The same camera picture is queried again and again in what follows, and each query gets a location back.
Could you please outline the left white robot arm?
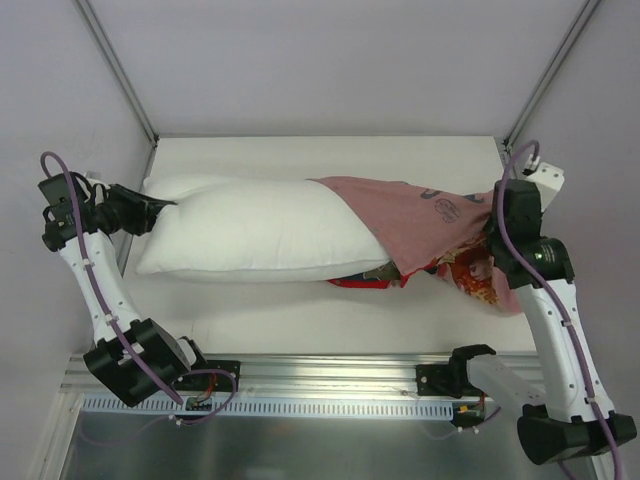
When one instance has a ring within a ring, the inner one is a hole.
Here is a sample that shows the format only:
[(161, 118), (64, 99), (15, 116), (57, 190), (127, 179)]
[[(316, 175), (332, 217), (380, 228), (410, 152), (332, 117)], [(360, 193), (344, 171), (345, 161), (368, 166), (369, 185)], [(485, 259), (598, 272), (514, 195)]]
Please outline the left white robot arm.
[(88, 370), (130, 407), (159, 391), (179, 403), (176, 381), (188, 390), (203, 387), (209, 367), (195, 342), (176, 339), (141, 315), (111, 240), (120, 231), (150, 232), (168, 202), (118, 184), (93, 185), (75, 172), (38, 187), (48, 202), (44, 244), (70, 267), (90, 312), (93, 346), (83, 356)]

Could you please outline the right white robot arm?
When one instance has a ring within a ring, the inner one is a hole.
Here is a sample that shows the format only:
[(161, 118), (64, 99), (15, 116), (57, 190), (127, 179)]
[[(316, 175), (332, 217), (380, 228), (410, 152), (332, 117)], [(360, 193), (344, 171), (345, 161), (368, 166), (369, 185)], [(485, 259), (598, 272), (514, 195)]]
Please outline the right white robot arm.
[(541, 234), (539, 188), (496, 183), (485, 227), (489, 251), (516, 294), (538, 353), (544, 388), (524, 381), (486, 345), (455, 349), (450, 396), (478, 390), (516, 419), (520, 445), (536, 465), (609, 453), (621, 476), (620, 446), (634, 440), (634, 419), (616, 411), (586, 345), (571, 261), (564, 244)]

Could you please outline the pink red patterned pillowcase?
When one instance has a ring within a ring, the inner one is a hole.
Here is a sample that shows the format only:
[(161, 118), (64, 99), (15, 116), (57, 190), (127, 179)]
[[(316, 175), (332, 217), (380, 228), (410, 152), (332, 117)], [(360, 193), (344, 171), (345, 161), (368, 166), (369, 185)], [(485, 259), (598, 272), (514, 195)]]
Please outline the pink red patterned pillowcase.
[(331, 279), (337, 287), (404, 287), (426, 272), (505, 314), (522, 312), (495, 265), (484, 227), (493, 192), (455, 194), (399, 181), (334, 176), (318, 180), (337, 194), (386, 251), (382, 267)]

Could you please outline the white pillow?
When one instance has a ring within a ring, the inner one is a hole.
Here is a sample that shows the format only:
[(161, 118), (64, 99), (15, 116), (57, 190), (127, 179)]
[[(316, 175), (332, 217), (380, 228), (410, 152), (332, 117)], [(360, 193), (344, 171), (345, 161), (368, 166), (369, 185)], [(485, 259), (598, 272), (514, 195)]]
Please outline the white pillow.
[(136, 265), (139, 275), (200, 282), (327, 281), (390, 260), (334, 192), (312, 180), (180, 174), (149, 177), (167, 201)]

